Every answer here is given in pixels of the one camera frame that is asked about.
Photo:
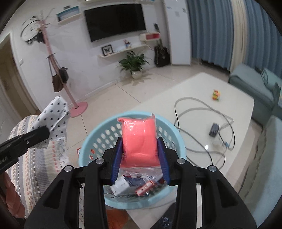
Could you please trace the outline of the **person's right hand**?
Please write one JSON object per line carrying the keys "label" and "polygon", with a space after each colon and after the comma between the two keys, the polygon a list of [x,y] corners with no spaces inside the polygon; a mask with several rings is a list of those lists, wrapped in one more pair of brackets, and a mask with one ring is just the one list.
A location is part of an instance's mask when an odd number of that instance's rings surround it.
{"label": "person's right hand", "polygon": [[9,175],[6,172],[1,174],[3,179],[4,187],[6,188],[6,197],[4,198],[7,209],[15,218],[24,218],[25,207],[21,203],[20,196],[15,190],[15,186],[12,183]]}

